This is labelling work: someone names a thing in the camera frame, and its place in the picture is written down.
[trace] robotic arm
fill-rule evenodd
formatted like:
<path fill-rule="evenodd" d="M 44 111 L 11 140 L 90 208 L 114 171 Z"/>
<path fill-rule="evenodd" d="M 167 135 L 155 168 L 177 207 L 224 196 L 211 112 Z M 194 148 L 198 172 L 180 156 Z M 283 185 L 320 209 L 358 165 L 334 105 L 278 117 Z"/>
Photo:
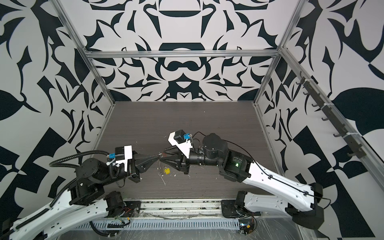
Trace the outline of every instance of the robotic arm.
<path fill-rule="evenodd" d="M 324 222 L 323 208 L 318 206 L 323 198 L 321 185 L 300 184 L 280 176 L 250 156 L 229 149 L 227 141 L 214 133 L 205 136 L 197 149 L 193 148 L 191 135 L 183 130 L 172 132 L 168 141 L 172 147 L 153 156 L 138 154 L 132 151 L 132 146 L 124 146 L 115 148 L 114 154 L 107 155 L 106 163 L 89 158 L 80 166 L 62 164 L 76 158 L 76 155 L 50 163 L 51 166 L 76 168 L 76 178 L 50 204 L 13 223 L 4 222 L 0 240 L 50 240 L 93 219 L 121 215 L 125 203 L 120 192 L 111 192 L 97 200 L 104 194 L 103 186 L 125 178 L 140 182 L 140 174 L 158 160 L 184 174 L 189 173 L 191 164 L 217 166 L 219 174 L 225 179 L 253 185 L 276 195 L 240 191 L 234 207 L 244 214 L 278 211 L 311 229 L 318 229 Z M 281 199 L 280 202 L 277 200 L 279 204 L 275 203 L 276 197 Z"/>

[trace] gray wood surface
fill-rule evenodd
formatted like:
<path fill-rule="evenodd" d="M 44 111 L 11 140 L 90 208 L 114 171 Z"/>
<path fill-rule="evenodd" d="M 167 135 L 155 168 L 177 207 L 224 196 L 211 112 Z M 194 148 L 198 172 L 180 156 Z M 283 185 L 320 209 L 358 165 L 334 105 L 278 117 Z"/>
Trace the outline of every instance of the gray wood surface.
<path fill-rule="evenodd" d="M 153 155 L 169 147 L 168 135 L 180 129 L 191 134 L 214 132 L 245 148 L 263 166 L 275 170 L 250 101 L 117 102 L 98 149 L 114 152 L 115 147 L 132 145 L 138 153 Z M 202 135 L 195 137 L 202 141 Z M 243 152 L 233 144 L 228 146 Z M 159 166 L 160 162 L 156 162 L 141 174 L 140 183 L 127 179 L 123 188 L 110 184 L 104 187 L 105 192 L 120 191 L 123 198 L 236 197 L 240 190 L 268 194 L 257 187 L 224 179 L 214 166 L 191 166 L 189 175 L 170 168 L 170 174 L 164 174 L 162 178 L 159 177 Z"/>

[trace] black and white wallpaper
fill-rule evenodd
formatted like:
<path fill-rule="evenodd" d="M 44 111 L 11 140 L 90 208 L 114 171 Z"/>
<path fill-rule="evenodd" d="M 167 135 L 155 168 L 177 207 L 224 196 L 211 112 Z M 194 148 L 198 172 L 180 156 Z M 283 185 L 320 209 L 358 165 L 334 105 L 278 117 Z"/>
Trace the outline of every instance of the black and white wallpaper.
<path fill-rule="evenodd" d="M 384 159 L 384 1 L 310 0 L 287 47 Z"/>
<path fill-rule="evenodd" d="M 62 0 L 88 50 L 279 45 L 298 0 Z"/>
<path fill-rule="evenodd" d="M 253 100 L 272 57 L 94 59 L 116 101 Z"/>
<path fill-rule="evenodd" d="M 379 154 L 383 10 L 381 1 L 310 0 L 288 46 Z M 324 197 L 332 200 L 318 238 L 382 239 L 384 192 L 359 159 L 347 155 L 351 149 L 333 136 L 335 128 L 321 119 L 324 113 L 312 106 L 315 101 L 296 82 L 299 79 L 281 59 L 258 105 L 286 177 L 318 182 Z M 320 201 L 322 207 L 327 204 Z"/>
<path fill-rule="evenodd" d="M 2 223 L 76 176 L 48 164 L 91 150 L 110 104 L 47 0 L 0 0 L 0 75 Z"/>

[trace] black and white patterned wall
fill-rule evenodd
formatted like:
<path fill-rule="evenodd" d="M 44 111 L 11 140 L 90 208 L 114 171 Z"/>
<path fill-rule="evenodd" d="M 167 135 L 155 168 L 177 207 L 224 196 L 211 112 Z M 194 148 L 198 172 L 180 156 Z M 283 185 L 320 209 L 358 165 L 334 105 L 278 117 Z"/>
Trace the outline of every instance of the black and white patterned wall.
<path fill-rule="evenodd" d="M 384 2 L 310 0 L 288 44 L 343 115 L 383 158 Z M 285 175 L 318 182 L 332 200 L 319 239 L 382 239 L 384 192 L 284 60 L 259 102 Z M 327 200 L 321 200 L 325 207 Z"/>
<path fill-rule="evenodd" d="M 65 0 L 91 51 L 276 49 L 298 0 Z M 253 100 L 270 57 L 98 59 L 117 101 Z"/>
<path fill-rule="evenodd" d="M 116 101 L 253 100 L 272 57 L 94 59 Z"/>
<path fill-rule="evenodd" d="M 48 164 L 91 150 L 110 104 L 47 0 L 0 1 L 0 74 L 3 222 L 49 203 L 76 177 Z"/>

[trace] blue connector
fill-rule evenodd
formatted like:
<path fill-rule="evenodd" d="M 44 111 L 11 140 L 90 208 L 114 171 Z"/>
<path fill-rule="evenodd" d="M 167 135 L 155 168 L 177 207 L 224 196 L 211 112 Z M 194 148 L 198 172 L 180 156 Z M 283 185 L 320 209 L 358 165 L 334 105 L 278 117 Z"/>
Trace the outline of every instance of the blue connector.
<path fill-rule="evenodd" d="M 191 134 L 189 134 L 189 133 L 184 134 L 184 139 L 185 140 L 188 140 L 190 138 L 191 138 Z"/>

